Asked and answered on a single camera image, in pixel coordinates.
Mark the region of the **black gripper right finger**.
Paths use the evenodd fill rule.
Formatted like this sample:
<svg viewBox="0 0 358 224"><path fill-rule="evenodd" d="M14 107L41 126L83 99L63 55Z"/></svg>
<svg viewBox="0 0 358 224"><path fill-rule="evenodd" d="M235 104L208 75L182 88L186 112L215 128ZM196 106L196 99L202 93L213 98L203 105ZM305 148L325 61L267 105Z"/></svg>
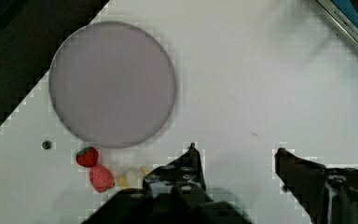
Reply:
<svg viewBox="0 0 358 224"><path fill-rule="evenodd" d="M281 147L275 172L312 224L358 224L358 169L328 168Z"/></svg>

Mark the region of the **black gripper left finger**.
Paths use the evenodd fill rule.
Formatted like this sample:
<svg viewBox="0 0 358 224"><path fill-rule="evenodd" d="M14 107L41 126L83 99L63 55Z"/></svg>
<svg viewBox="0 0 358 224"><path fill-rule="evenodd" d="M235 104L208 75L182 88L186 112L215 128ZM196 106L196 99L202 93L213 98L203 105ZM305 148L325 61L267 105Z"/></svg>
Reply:
<svg viewBox="0 0 358 224"><path fill-rule="evenodd" d="M230 203L206 192L200 153L187 152L143 179L139 189L123 189L85 224L252 224Z"/></svg>

